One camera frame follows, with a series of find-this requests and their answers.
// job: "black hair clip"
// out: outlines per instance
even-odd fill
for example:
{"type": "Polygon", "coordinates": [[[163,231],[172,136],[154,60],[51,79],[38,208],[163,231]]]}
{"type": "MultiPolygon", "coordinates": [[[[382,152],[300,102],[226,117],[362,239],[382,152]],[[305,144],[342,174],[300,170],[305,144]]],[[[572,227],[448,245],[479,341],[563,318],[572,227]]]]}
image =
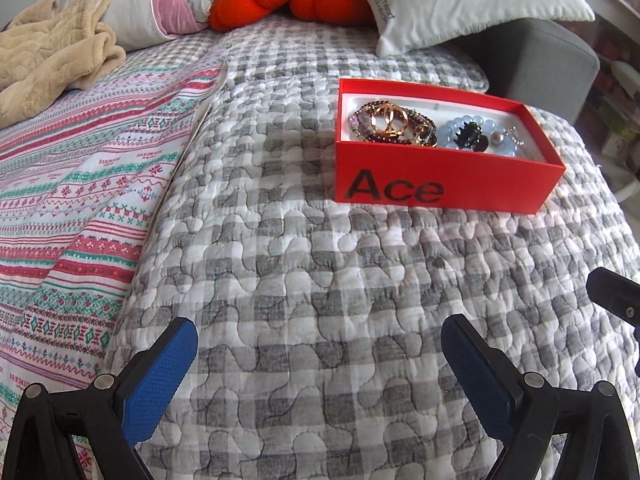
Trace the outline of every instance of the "black hair clip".
{"type": "Polygon", "coordinates": [[[555,388],[521,374],[455,314],[442,325],[442,352],[486,434],[504,448],[485,480],[534,480],[551,437],[567,434],[554,480],[638,480],[638,461],[616,389],[555,388]]]}
{"type": "Polygon", "coordinates": [[[484,152],[489,146],[488,137],[482,133],[482,127],[480,124],[472,121],[470,123],[464,123],[458,129],[456,138],[453,141],[462,149],[470,148],[475,152],[484,152]]]}
{"type": "Polygon", "coordinates": [[[87,437],[105,480],[153,480],[134,446],[153,434],[197,350],[196,327],[177,317],[118,376],[102,374],[72,392],[27,386],[2,480],[86,480],[72,435],[87,437]]]}

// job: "pearl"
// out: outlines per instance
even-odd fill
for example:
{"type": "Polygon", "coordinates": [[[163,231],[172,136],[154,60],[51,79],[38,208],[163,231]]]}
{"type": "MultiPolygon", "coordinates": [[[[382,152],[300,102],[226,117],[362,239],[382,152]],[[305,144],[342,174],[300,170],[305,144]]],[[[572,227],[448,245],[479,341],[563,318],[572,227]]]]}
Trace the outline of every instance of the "pearl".
{"type": "Polygon", "coordinates": [[[500,131],[493,132],[490,139],[492,146],[500,146],[504,142],[504,134],[500,131]]]}

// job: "screw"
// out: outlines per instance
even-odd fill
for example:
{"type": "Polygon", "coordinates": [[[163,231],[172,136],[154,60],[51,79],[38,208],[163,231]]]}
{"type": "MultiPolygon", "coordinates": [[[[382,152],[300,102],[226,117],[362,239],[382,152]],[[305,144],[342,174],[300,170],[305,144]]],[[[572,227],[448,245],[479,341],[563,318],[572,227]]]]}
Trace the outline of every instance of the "screw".
{"type": "Polygon", "coordinates": [[[607,397],[611,397],[616,392],[616,389],[613,387],[613,384],[607,383],[607,381],[602,381],[601,383],[599,383],[598,389],[601,394],[607,397]]]}
{"type": "Polygon", "coordinates": [[[542,388],[545,384],[545,379],[542,375],[535,372],[528,372],[524,375],[524,381],[532,388],[542,388]]]}
{"type": "Polygon", "coordinates": [[[32,384],[25,391],[24,394],[28,399],[35,399],[42,393],[42,387],[39,384],[32,384]]]}
{"type": "Polygon", "coordinates": [[[99,390],[108,390],[113,386],[114,382],[115,379],[111,374],[102,374],[95,378],[94,386],[99,390]]]}

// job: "gold ring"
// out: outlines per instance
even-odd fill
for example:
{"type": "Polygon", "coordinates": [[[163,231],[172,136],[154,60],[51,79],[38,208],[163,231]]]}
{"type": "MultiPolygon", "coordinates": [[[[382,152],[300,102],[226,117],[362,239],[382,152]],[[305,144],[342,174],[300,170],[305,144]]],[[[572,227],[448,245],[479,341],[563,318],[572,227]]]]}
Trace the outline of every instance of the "gold ring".
{"type": "Polygon", "coordinates": [[[383,102],[382,104],[377,106],[371,113],[370,121],[371,127],[377,134],[391,138],[400,137],[402,134],[404,134],[404,131],[409,125],[409,117],[406,113],[406,110],[390,102],[383,102]],[[396,112],[399,112],[400,116],[402,117],[402,127],[399,130],[396,130],[392,124],[394,118],[396,117],[396,112]],[[379,116],[382,116],[385,120],[386,126],[384,130],[380,130],[378,128],[376,118],[379,116]]]}

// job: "shelf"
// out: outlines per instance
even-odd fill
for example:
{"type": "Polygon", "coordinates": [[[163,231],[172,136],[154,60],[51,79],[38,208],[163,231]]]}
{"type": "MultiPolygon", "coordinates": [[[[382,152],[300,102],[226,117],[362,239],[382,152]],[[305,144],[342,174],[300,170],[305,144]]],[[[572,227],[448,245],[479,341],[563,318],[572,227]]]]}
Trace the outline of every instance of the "shelf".
{"type": "Polygon", "coordinates": [[[640,12],[625,0],[586,0],[593,12],[640,45],[640,12]]]}

